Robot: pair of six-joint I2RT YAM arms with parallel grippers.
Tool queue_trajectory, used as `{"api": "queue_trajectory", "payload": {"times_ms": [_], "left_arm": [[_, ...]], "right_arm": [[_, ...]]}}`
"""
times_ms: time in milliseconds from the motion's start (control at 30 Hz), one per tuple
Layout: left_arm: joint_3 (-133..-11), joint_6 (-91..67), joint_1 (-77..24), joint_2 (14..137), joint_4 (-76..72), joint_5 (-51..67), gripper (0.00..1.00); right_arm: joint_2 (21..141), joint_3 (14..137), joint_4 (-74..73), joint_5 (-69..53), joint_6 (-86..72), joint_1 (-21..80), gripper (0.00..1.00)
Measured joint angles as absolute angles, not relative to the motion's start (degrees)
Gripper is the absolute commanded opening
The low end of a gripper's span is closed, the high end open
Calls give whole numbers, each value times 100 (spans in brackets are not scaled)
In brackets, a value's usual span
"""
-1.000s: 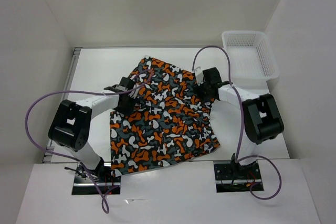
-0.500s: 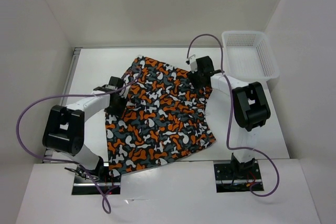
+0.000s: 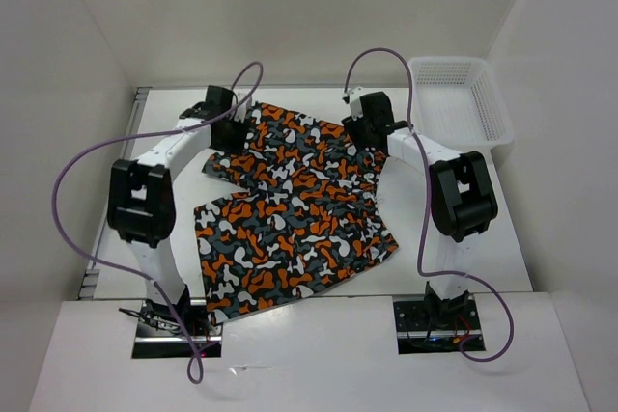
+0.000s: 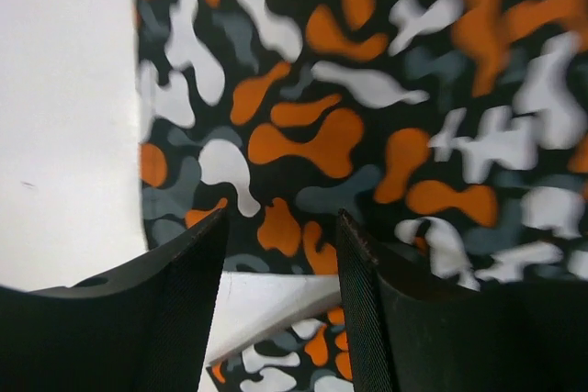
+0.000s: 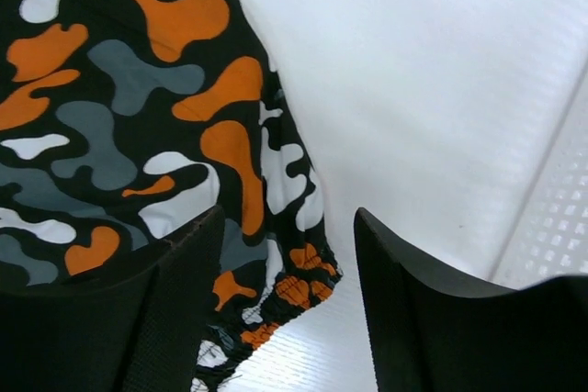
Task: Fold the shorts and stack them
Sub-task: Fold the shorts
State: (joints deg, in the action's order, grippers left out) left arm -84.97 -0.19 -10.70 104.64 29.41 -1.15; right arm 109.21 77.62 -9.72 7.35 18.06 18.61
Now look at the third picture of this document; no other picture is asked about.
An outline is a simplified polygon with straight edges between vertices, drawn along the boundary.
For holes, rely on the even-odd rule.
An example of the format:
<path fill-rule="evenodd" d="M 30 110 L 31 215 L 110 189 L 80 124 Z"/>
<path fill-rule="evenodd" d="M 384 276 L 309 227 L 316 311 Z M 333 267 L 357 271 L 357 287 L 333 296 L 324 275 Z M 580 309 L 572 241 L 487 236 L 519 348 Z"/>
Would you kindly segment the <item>orange camouflage shorts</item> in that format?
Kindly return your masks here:
<path fill-rule="evenodd" d="M 398 249 L 376 203 L 386 157 L 339 124 L 267 103 L 246 116 L 241 152 L 204 173 L 237 187 L 194 210 L 210 323 L 335 287 Z"/>

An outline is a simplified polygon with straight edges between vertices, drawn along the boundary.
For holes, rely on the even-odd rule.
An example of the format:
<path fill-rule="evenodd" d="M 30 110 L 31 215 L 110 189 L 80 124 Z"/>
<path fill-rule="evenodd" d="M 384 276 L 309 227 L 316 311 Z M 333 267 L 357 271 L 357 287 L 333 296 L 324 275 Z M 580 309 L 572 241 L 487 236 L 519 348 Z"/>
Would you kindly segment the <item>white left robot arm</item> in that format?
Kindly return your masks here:
<path fill-rule="evenodd" d="M 152 327 L 179 335 L 194 323 L 206 323 L 192 309 L 171 247 L 177 219 L 173 183 L 205 149 L 240 151 L 248 130 L 243 117 L 233 90 L 209 86 L 204 99 L 185 109 L 151 149 L 112 164 L 107 224 L 147 276 L 145 306 L 136 316 Z"/>

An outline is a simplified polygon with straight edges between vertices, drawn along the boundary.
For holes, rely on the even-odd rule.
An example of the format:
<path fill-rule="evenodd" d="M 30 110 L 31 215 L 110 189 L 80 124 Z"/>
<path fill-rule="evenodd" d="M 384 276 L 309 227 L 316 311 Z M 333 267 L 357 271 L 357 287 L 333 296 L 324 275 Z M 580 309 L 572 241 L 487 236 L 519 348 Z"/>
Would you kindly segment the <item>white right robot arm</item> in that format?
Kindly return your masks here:
<path fill-rule="evenodd" d="M 344 92 L 351 114 L 343 125 L 359 149 L 374 148 L 421 173 L 429 194 L 423 228 L 438 231 L 431 267 L 423 264 L 427 233 L 421 233 L 417 272 L 427 279 L 423 314 L 434 328 L 444 328 L 462 312 L 469 298 L 469 272 L 479 237 L 498 213 L 487 162 L 478 151 L 460 152 L 397 122 L 384 92 L 361 88 Z"/>

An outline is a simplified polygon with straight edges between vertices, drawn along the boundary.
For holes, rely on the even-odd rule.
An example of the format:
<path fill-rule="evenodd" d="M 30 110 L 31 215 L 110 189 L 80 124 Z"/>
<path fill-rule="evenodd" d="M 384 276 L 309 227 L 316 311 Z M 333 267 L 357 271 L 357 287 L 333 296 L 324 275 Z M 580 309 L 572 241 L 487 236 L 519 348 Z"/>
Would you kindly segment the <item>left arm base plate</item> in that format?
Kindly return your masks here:
<path fill-rule="evenodd" d="M 202 359 L 221 357 L 222 327 L 209 322 L 202 306 L 191 304 L 180 310 L 186 323 L 185 330 L 167 307 L 153 305 L 149 300 L 143 301 L 139 310 L 121 308 L 120 311 L 137 321 L 132 359 L 189 359 L 193 351 L 186 334 Z"/>

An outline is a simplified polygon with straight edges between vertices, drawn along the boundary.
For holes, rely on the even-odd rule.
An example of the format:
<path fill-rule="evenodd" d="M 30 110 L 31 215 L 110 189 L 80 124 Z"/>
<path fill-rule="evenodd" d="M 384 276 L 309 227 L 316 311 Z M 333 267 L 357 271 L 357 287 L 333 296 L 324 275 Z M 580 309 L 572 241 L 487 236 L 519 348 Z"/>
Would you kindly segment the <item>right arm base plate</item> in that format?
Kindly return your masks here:
<path fill-rule="evenodd" d="M 474 299 L 443 321 L 430 319 L 421 296 L 394 299 L 393 312 L 400 355 L 458 352 L 461 343 L 465 351 L 486 350 Z"/>

